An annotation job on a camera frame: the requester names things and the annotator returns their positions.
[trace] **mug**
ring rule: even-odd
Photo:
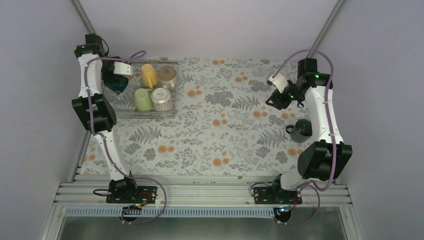
[[[293,141],[301,144],[312,136],[312,123],[309,120],[300,119],[295,125],[286,126],[285,131],[290,134]]]
[[[151,93],[151,100],[153,101],[154,109],[158,112],[171,111],[171,93],[168,86],[156,88]]]
[[[175,88],[177,84],[177,71],[170,65],[163,66],[157,72],[159,81],[163,86],[168,86],[168,89]]]
[[[153,102],[150,96],[150,89],[140,88],[134,93],[135,108],[138,111],[146,112],[153,109]]]
[[[158,76],[152,65],[144,64],[141,67],[141,79],[143,80],[143,84],[151,89],[158,84]]]

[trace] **black mounting plate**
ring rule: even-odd
[[[273,193],[273,188],[270,186],[256,186],[253,188],[254,204],[258,205],[275,205],[289,204],[292,205],[293,198],[296,205],[302,204],[302,196],[298,197],[297,191],[287,191],[281,189],[277,193],[278,197]]]
[[[156,186],[138,186],[137,193],[148,193],[151,198],[148,204],[154,204],[157,196],[158,188]],[[138,204],[146,201],[146,195],[135,195],[132,199],[118,199],[113,198],[111,195],[108,195],[106,198],[106,203],[108,204]]]

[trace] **black mug handle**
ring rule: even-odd
[[[293,129],[295,128],[295,126],[294,125],[288,125],[288,126],[286,126],[285,127],[285,131],[288,133],[288,134],[290,134],[292,131],[293,131]]]

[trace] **wall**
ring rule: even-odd
[[[312,46],[337,0],[80,0],[113,54],[283,59]]]
[[[370,240],[424,235],[423,12],[422,0],[349,0],[319,47],[353,147],[341,181]]]
[[[84,129],[71,107],[86,31],[70,1],[0,3],[0,239],[39,239]]]

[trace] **white patterned mug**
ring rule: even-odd
[[[172,110],[171,93],[166,85],[156,88],[151,93],[151,100],[153,101],[154,109],[158,112]]]
[[[166,65],[157,72],[159,81],[163,86],[168,86],[168,89],[173,89],[177,85],[177,71],[173,66]]]

